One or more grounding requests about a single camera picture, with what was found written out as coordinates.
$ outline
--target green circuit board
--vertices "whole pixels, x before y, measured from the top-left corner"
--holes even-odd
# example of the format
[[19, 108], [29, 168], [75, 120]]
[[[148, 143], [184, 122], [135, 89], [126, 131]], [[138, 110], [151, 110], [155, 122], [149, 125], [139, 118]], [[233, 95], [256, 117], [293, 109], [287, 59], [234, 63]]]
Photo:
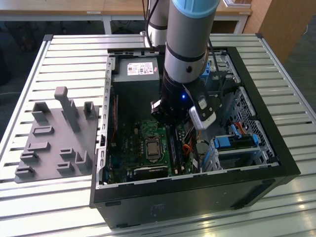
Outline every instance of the green circuit board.
[[[184, 134], [183, 126], [178, 127], [178, 132]], [[157, 140], [159, 157], [148, 159], [146, 145]], [[128, 174], [133, 169], [140, 167], [167, 166], [168, 176], [172, 176], [169, 149], [164, 126], [159, 126], [154, 120], [142, 120], [134, 124], [123, 124], [119, 132], [118, 147], [111, 154], [110, 179], [113, 183], [128, 181]]]

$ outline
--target wooden cabinet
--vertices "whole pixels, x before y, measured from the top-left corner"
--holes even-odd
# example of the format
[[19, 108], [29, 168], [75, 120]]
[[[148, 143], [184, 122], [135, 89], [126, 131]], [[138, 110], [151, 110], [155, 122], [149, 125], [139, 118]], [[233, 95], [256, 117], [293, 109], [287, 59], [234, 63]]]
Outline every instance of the wooden cabinet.
[[244, 33], [261, 33], [280, 62], [292, 52], [316, 13], [316, 0], [252, 0]]

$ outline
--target power supply label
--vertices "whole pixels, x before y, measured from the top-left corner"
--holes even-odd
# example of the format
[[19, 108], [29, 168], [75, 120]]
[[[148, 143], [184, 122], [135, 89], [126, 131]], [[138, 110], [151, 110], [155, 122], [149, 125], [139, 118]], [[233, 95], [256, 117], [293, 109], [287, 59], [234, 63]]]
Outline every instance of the power supply label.
[[153, 63], [129, 63], [127, 65], [127, 75], [137, 76], [137, 75], [149, 75], [154, 74]]

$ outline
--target motherboard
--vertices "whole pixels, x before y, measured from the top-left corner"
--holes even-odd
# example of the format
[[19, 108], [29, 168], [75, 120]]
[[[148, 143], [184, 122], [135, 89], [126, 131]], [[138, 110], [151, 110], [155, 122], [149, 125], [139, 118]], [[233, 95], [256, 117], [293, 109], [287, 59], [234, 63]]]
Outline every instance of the motherboard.
[[[179, 142], [185, 136], [177, 127]], [[191, 172], [191, 162], [182, 161], [182, 173]], [[154, 120], [123, 124], [110, 150], [108, 182], [122, 183], [178, 174], [176, 162], [170, 159], [166, 127]]]

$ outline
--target gray post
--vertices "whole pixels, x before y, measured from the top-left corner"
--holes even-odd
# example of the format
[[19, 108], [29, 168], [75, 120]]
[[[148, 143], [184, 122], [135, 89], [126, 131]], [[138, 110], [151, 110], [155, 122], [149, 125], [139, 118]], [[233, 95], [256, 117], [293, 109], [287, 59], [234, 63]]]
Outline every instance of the gray post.
[[58, 100], [63, 107], [64, 115], [67, 118], [69, 125], [74, 133], [80, 131], [80, 127], [74, 113], [74, 110], [71, 106], [71, 103], [67, 97], [68, 89], [64, 86], [56, 87], [54, 97]]

